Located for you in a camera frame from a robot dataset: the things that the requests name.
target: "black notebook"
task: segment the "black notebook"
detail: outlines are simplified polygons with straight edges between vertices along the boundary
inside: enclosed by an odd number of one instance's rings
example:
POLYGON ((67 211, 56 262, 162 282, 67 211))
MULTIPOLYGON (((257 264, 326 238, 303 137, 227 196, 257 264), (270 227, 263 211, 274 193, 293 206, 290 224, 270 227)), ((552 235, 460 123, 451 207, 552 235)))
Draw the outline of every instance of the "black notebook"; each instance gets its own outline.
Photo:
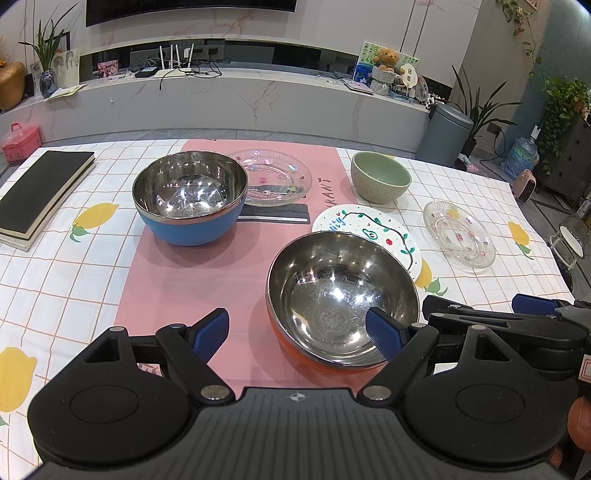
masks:
POLYGON ((0 200, 0 233, 31 238, 94 158, 94 152, 45 152, 0 200))

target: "gray trash can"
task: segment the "gray trash can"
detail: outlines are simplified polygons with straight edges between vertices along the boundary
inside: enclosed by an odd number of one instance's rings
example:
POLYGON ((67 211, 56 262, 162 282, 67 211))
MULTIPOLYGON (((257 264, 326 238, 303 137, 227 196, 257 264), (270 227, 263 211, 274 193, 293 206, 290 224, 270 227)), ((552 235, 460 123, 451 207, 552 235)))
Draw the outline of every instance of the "gray trash can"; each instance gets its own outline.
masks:
POLYGON ((474 123, 459 110, 443 103, 431 109, 429 118, 415 158, 452 167, 474 123))

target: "green plant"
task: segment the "green plant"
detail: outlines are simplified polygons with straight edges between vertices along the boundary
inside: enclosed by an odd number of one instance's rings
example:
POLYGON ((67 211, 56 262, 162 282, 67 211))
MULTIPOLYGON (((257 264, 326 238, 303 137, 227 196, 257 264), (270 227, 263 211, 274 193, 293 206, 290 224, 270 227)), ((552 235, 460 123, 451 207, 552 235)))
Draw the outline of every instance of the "green plant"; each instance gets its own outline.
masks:
POLYGON ((506 105, 520 105, 521 102, 509 102, 509 103, 493 103, 492 99, 495 97, 497 93, 501 91, 501 89, 505 86, 507 82, 501 83, 494 92, 491 93, 490 97, 484 105, 480 105, 480 87, 476 89, 476 95, 472 95, 472 88, 470 87, 470 81, 468 80, 468 75, 463 69, 460 69, 463 72, 464 77, 466 78, 466 86, 468 91, 468 97, 466 97, 466 91, 464 90, 464 85, 462 80, 456 71, 456 69, 452 66, 453 73, 456 75, 457 85, 464 97, 464 108, 460 105, 457 105, 460 110, 464 113, 464 115, 469 116, 472 122, 474 122, 474 126, 472 130, 470 130, 470 134, 468 135, 469 140, 476 140, 476 137, 479 137, 478 132, 488 124, 492 122, 497 122, 500 124, 505 125, 517 125, 510 120, 504 120, 502 118, 491 118, 492 114, 495 112, 496 109, 506 106, 506 105))
POLYGON ((540 51, 538 49, 538 43, 541 41, 541 39, 538 41, 535 40, 530 24, 530 18, 534 13, 524 10, 515 1, 507 2, 505 0, 495 0, 495 2, 501 6, 507 21, 510 22, 513 20, 515 23, 515 29, 513 30, 514 37, 517 37, 521 33, 525 32, 526 30, 524 26, 527 25, 527 34, 529 35, 531 41, 526 40, 521 42, 521 44, 524 46, 525 55, 531 59, 532 66, 530 77, 533 77, 535 75, 535 68, 540 63, 542 63, 542 57, 539 55, 540 51))
POLYGON ((28 45, 30 47, 33 47, 33 50, 35 50, 35 52, 37 53, 37 56, 39 57, 39 61, 41 62, 41 67, 43 68, 43 70, 49 70, 51 68, 51 62, 53 61, 53 57, 56 54, 57 47, 60 44, 60 39, 64 36, 63 29, 61 32, 59 32, 56 35, 56 28, 57 28, 58 24, 68 13, 70 13, 70 11, 76 5, 78 5, 78 4, 72 5, 66 11, 66 13, 64 13, 57 20, 57 22, 55 24, 53 22, 53 19, 50 18, 47 21, 47 23, 45 24, 45 27, 43 28, 43 32, 41 31, 41 20, 39 20, 39 30, 37 31, 37 43, 36 44, 29 43, 27 41, 20 41, 19 42, 22 45, 28 45), (47 27, 49 26, 50 22, 51 22, 51 33, 49 34, 49 38, 45 38, 45 33, 47 31, 47 27))
MULTIPOLYGON (((562 156, 560 140, 562 135, 573 123, 573 118, 582 108, 589 109, 591 101, 587 84, 581 80, 568 78, 546 77, 544 90, 550 95, 546 104, 546 113, 542 123, 542 137, 538 141, 538 148, 542 153, 552 153, 556 158, 562 156)), ((543 159, 542 167, 548 174, 552 165, 548 158, 543 159)))

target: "photo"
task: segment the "photo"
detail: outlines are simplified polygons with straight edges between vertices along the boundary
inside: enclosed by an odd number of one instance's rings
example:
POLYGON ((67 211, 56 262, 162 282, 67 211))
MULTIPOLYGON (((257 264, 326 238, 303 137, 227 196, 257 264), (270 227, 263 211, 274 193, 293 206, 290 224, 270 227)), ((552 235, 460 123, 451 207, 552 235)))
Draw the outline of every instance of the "photo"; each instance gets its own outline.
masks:
POLYGON ((80 83, 80 51, 69 50, 56 53, 51 68, 57 75, 60 88, 68 88, 80 83))
POLYGON ((104 79, 119 73, 119 60, 103 61, 98 64, 99 77, 104 79))
POLYGON ((371 71, 374 68, 374 65, 378 66, 380 64, 385 64, 395 70, 407 63, 413 65, 415 69, 418 68, 418 59, 415 57, 397 52, 392 48, 376 45, 375 43, 363 42, 361 53, 359 54, 359 60, 357 60, 357 65, 355 66, 355 71, 353 72, 353 80, 356 82, 369 84, 371 82, 371 71), (380 59, 379 54, 381 50, 387 50, 393 55, 393 58, 396 61, 390 65, 387 63, 387 61, 385 61, 385 59, 380 59))

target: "screw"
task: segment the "screw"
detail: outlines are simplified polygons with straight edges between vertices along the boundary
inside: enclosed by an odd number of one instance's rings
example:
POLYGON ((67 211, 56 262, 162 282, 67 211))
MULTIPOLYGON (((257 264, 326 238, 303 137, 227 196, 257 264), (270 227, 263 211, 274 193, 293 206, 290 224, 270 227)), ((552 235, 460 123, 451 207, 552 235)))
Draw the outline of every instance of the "screw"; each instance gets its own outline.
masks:
POLYGON ((224 385, 208 385, 201 389, 201 395, 208 400, 223 400, 230 394, 224 385))
POLYGON ((363 389, 363 396, 375 401, 386 400, 392 395, 392 390, 383 385, 370 385, 363 389))

